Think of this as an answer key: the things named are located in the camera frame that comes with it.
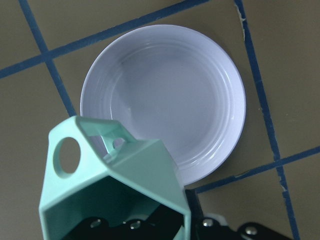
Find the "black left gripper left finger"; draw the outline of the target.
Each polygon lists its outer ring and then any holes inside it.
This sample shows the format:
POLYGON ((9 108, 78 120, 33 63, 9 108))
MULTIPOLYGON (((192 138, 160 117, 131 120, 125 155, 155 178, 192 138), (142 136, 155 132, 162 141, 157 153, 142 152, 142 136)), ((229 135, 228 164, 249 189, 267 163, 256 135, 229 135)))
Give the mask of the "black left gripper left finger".
POLYGON ((184 216, 160 204, 146 218, 134 217, 116 225, 98 215, 82 219, 65 240, 183 240, 184 216))

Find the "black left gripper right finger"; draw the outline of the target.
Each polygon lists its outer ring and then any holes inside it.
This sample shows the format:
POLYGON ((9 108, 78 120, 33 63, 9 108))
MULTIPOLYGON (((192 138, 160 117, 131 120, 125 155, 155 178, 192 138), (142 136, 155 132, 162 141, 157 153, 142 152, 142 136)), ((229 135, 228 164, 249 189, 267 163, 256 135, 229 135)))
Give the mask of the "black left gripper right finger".
POLYGON ((186 189, 185 195, 191 210, 192 240, 289 240, 290 238, 257 222, 246 222, 237 229, 230 228, 225 217, 203 213, 198 194, 186 189))

